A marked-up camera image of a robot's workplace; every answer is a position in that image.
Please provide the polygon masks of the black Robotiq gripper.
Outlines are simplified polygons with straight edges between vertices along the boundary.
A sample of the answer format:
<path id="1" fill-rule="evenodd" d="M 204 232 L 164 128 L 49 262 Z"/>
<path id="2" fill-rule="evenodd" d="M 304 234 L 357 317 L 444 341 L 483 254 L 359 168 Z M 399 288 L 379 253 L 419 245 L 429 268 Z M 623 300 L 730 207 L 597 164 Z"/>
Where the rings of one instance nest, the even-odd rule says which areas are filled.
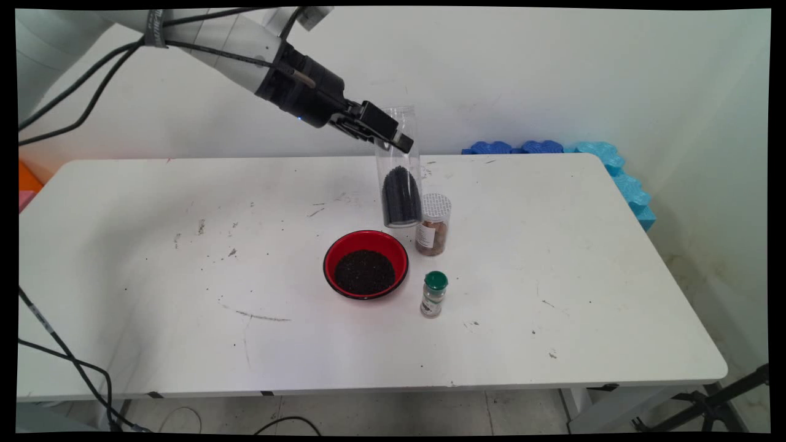
<path id="1" fill-rule="evenodd" d="M 288 42 L 279 45 L 270 68 L 255 95 L 314 128 L 331 125 L 343 134 L 409 154 L 413 138 L 375 104 L 352 103 L 344 97 L 344 81 Z"/>

